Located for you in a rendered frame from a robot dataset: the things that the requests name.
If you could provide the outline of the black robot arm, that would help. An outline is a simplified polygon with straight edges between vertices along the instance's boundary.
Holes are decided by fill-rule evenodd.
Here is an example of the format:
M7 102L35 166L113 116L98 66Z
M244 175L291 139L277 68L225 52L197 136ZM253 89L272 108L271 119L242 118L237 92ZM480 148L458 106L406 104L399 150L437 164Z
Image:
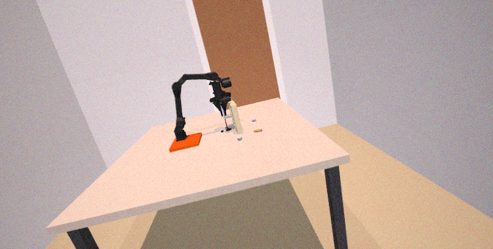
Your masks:
M181 87L186 80L195 80L195 79L206 79L209 80L209 85L212 85L213 91L221 90L221 86L223 88L231 87L231 81L229 77L224 79L219 78L216 72L209 73L198 73L198 74L183 74L182 77L174 82L171 86L172 92L174 94L175 106L176 106L176 126L174 128L174 135L176 137L176 142L182 141L186 139L186 132L184 132L183 128L186 125L185 117L182 116L182 105L181 105ZM214 81L214 82L211 82ZM219 82L216 82L219 81ZM221 86L220 86L221 83Z

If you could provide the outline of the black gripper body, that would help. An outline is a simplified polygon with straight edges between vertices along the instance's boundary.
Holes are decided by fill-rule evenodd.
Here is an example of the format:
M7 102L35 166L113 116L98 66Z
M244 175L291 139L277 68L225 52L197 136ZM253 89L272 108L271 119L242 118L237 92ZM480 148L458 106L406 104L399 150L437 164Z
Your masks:
M214 94L215 97L211 98L210 99L210 102L216 103L216 102L221 101L222 104L227 103L227 102L230 102L231 101L231 98L230 97L223 96L222 92L223 92L222 89L221 90L214 91L213 94Z

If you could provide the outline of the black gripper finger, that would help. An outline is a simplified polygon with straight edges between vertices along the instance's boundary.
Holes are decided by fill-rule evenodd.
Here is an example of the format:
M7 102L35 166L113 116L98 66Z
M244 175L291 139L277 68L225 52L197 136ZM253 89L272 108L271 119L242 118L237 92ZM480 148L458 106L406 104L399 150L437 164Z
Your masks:
M221 103L220 105L221 105L222 109L224 110L224 112L226 112L227 103L224 103L224 104Z
M220 111L220 108L219 108L220 102L221 102L221 101L216 102L216 103L213 103L213 104L217 107L217 109L218 109L219 111Z

